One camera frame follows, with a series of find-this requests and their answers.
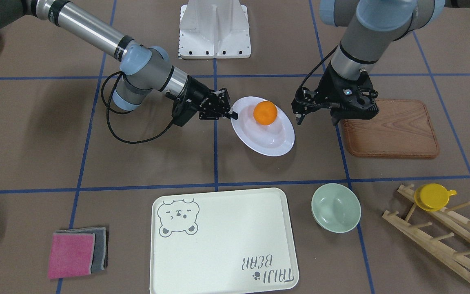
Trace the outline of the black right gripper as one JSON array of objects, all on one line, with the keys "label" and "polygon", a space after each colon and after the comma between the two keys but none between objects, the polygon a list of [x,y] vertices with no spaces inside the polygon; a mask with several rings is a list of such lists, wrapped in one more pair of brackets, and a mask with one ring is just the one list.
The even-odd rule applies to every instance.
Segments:
[{"label": "black right gripper", "polygon": [[226,88],[213,91],[191,76],[188,76],[182,93],[176,96],[167,92],[166,97],[173,100],[172,123],[179,127],[185,125],[196,112],[199,112],[198,118],[201,120],[238,119],[238,113],[231,110]]}]

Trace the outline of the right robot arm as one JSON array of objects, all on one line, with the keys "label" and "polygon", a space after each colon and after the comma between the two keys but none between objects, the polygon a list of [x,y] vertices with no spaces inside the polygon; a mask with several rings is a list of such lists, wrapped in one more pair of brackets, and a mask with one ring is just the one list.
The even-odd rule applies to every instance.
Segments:
[{"label": "right robot arm", "polygon": [[148,93],[160,91],[173,100],[175,125],[183,126],[196,112],[203,120],[238,117],[226,89],[209,89],[173,66],[164,49],[144,47],[69,0],[0,0],[0,29],[26,15],[47,20],[120,61],[112,100],[122,110],[135,110]]}]

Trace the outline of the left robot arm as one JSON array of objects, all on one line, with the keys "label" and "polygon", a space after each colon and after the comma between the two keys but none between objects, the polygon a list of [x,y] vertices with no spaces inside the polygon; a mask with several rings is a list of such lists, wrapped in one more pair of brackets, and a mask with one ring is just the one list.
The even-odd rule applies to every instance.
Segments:
[{"label": "left robot arm", "polygon": [[369,73],[388,46],[420,29],[442,12],[444,0],[323,0],[319,16],[328,25],[345,27],[341,41],[313,91],[302,82],[291,103],[299,125],[311,112],[328,109],[333,125],[344,119],[369,120],[378,113],[377,91]]}]

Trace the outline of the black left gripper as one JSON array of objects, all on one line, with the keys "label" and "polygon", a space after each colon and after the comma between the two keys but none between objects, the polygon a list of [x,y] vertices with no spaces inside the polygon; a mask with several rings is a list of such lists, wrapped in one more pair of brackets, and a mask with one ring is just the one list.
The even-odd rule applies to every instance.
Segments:
[{"label": "black left gripper", "polygon": [[302,124],[306,115],[321,109],[330,111],[334,126],[343,119],[369,120],[380,111],[377,95],[367,71],[360,72],[358,80],[347,80],[328,65],[317,89],[310,91],[300,86],[296,90],[292,111],[297,125]]}]

